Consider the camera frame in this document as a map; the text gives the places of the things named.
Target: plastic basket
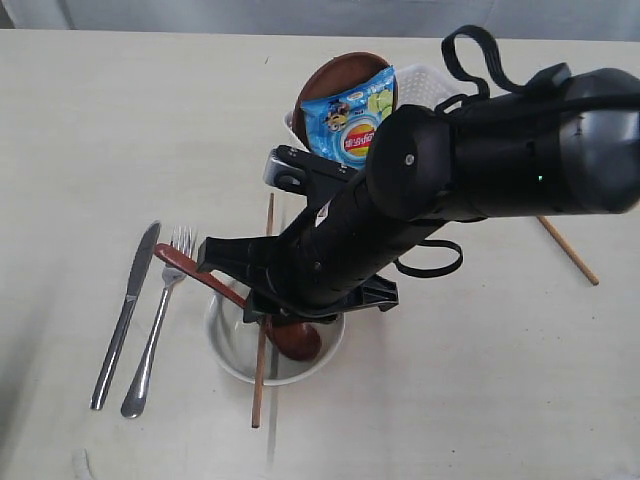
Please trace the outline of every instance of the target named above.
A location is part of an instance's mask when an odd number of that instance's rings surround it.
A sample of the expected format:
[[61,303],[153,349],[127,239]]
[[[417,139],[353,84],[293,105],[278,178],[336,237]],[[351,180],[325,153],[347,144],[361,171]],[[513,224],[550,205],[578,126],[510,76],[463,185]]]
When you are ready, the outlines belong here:
[[[434,108],[443,100],[462,93],[440,70],[426,65],[415,64],[396,71],[398,82],[398,106],[405,103]],[[293,112],[284,117],[284,126],[291,137],[291,146],[308,151],[291,129]]]

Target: table knife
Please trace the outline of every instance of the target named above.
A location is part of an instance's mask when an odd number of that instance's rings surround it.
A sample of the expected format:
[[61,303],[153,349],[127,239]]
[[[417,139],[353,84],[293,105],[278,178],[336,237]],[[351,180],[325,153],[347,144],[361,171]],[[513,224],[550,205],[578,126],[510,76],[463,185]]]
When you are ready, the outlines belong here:
[[116,370],[116,364],[122,351],[122,345],[127,336],[131,315],[133,315],[133,310],[138,301],[138,295],[140,294],[142,284],[149,270],[149,264],[153,258],[153,248],[158,242],[160,227],[160,222],[153,222],[142,236],[140,244],[138,245],[138,250],[133,259],[133,265],[131,265],[127,293],[124,297],[120,317],[118,318],[118,323],[111,337],[109,349],[102,363],[102,369],[100,370],[100,375],[98,375],[98,381],[96,382],[93,396],[91,397],[92,410],[102,410],[107,398],[109,386],[111,385],[111,380]]

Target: silver fork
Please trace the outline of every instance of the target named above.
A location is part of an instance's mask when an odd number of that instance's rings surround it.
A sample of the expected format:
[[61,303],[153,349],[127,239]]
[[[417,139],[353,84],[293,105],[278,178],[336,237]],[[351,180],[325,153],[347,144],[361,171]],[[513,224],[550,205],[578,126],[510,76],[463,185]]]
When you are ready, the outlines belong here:
[[[180,250],[183,254],[191,257],[196,243],[196,235],[192,233],[190,228],[178,227],[173,230],[171,235],[171,246]],[[167,312],[167,305],[169,304],[169,298],[173,287],[182,280],[186,275],[180,270],[165,265],[162,270],[162,280],[164,280],[164,288],[162,289],[162,297],[160,298],[160,305],[158,306],[158,312],[156,318],[153,321],[153,327],[149,333],[149,339],[147,340],[147,346],[142,353],[142,358],[138,364],[138,369],[133,377],[127,396],[122,402],[120,413],[126,418],[136,418],[144,411],[144,406],[147,402],[147,394],[149,393],[149,381],[151,380],[151,367],[153,366],[153,357],[156,352],[156,346],[158,345],[158,337],[160,336],[160,328],[162,328],[162,321],[164,315]]]

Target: blue snack package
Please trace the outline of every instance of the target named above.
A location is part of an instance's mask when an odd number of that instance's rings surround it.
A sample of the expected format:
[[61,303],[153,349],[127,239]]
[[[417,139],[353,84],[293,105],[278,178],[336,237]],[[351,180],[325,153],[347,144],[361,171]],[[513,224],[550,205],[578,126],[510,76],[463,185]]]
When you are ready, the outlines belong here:
[[350,90],[301,103],[311,151],[364,167],[373,135],[393,111],[395,69],[387,67]]

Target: table surface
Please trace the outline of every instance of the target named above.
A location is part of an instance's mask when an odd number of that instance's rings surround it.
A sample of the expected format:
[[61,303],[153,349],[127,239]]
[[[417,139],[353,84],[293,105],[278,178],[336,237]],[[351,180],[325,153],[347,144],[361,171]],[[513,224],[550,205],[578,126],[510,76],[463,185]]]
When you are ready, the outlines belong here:
[[[1,31],[0,42],[0,478],[73,478],[76,448],[96,480],[640,470],[637,211],[554,220],[598,287],[535,219],[447,226],[439,238],[465,247],[464,267],[424,281],[385,271],[400,306],[349,315],[321,372],[266,393],[260,430],[252,388],[214,360],[211,292],[193,281],[169,306],[144,415],[120,416],[160,297],[154,261],[105,409],[90,411],[146,226],[161,219],[165,241],[176,224],[260,235],[266,156],[287,142],[281,119],[307,77],[354,50],[444,69],[439,40]],[[640,44],[500,46],[518,82],[565,60],[640,75]],[[476,47],[461,52],[486,72]],[[300,206],[276,202],[289,220]]]

